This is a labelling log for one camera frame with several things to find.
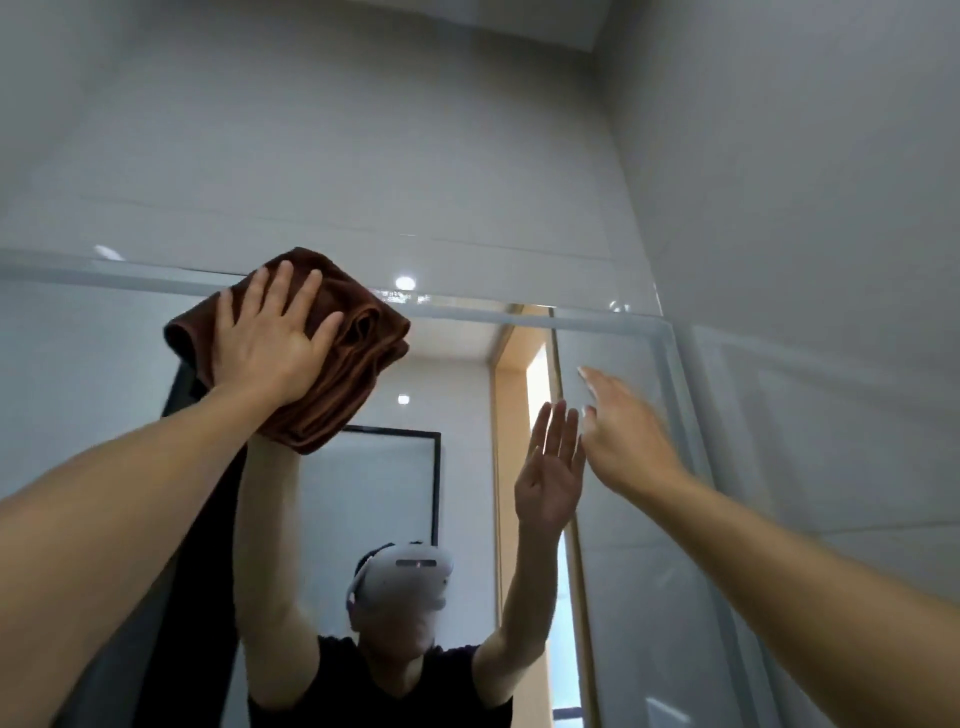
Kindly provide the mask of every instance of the white vr headset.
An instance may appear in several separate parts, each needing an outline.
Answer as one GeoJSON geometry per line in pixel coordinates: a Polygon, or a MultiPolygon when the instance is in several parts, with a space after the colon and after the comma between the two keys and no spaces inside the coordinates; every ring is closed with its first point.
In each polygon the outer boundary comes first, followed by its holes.
{"type": "Polygon", "coordinates": [[[453,573],[453,558],[428,544],[400,544],[381,548],[350,582],[347,609],[354,604],[375,606],[397,600],[415,600],[425,609],[446,606],[446,582],[453,573]]]}

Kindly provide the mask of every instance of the recessed light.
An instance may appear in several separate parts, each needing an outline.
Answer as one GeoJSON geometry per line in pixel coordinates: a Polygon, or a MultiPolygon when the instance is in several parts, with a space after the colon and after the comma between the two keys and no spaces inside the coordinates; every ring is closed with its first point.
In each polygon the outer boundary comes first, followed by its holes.
{"type": "Polygon", "coordinates": [[[97,255],[104,257],[107,260],[123,260],[124,257],[117,253],[112,248],[108,248],[106,245],[95,245],[93,250],[97,252],[97,255]]]}

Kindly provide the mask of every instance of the reflected hand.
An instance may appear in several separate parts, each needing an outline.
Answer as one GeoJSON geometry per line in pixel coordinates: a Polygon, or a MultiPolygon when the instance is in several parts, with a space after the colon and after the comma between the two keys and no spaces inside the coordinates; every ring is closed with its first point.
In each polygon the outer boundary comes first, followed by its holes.
{"type": "Polygon", "coordinates": [[[284,313],[293,270],[289,260],[281,262],[266,297],[267,269],[254,273],[236,321],[232,292],[227,289],[218,297],[213,345],[216,386],[265,391],[279,407],[301,398],[316,381],[344,315],[331,313],[313,338],[307,338],[303,327],[323,277],[320,271],[311,271],[284,313]]]}
{"type": "Polygon", "coordinates": [[[527,461],[514,487],[521,528],[559,539],[573,518],[584,489],[586,461],[577,438],[577,420],[577,410],[567,412],[563,400],[552,407],[545,402],[540,408],[527,461]]]}
{"type": "Polygon", "coordinates": [[[584,418],[584,449],[604,485],[630,498],[689,477],[649,402],[615,376],[590,367],[580,376],[596,399],[584,418]]]}

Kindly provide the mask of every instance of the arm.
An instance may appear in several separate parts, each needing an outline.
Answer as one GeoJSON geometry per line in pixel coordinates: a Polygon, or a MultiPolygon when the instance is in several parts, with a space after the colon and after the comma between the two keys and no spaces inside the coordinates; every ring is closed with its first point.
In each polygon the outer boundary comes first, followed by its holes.
{"type": "Polygon", "coordinates": [[[960,725],[960,609],[705,487],[646,402],[583,374],[597,476],[677,541],[838,726],[960,725]]]}
{"type": "Polygon", "coordinates": [[[488,708],[507,702],[543,654],[557,606],[557,547],[583,490],[586,456],[577,443],[577,411],[545,404],[516,480],[516,571],[500,626],[473,656],[473,682],[488,708]]]}
{"type": "Polygon", "coordinates": [[[233,530],[233,600],[256,704],[289,708],[320,665],[317,634],[297,607],[300,456],[254,437],[233,530]]]}
{"type": "Polygon", "coordinates": [[[289,274],[277,274],[261,311],[258,273],[235,324],[221,295],[216,386],[203,402],[82,452],[0,503],[0,724],[49,722],[236,451],[316,377],[339,319],[307,340],[319,276],[281,316],[289,274]]]}

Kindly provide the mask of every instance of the brown towel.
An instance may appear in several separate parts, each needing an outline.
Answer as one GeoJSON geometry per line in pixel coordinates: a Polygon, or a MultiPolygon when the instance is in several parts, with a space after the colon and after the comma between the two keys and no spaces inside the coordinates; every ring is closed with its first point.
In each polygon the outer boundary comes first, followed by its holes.
{"type": "MultiPolygon", "coordinates": [[[[280,407],[260,428],[271,440],[307,454],[323,446],[339,432],[367,400],[376,378],[407,353],[403,337],[410,322],[352,279],[329,258],[305,248],[295,248],[266,263],[270,280],[281,260],[294,264],[287,303],[293,300],[314,268],[324,274],[320,293],[306,322],[306,335],[313,336],[320,323],[334,311],[344,312],[344,322],[317,381],[303,399],[280,407]]],[[[253,274],[233,286],[233,315],[253,274]]],[[[213,346],[216,296],[195,305],[171,321],[163,337],[181,359],[194,368],[207,387],[213,386],[210,350],[213,346]]]]}

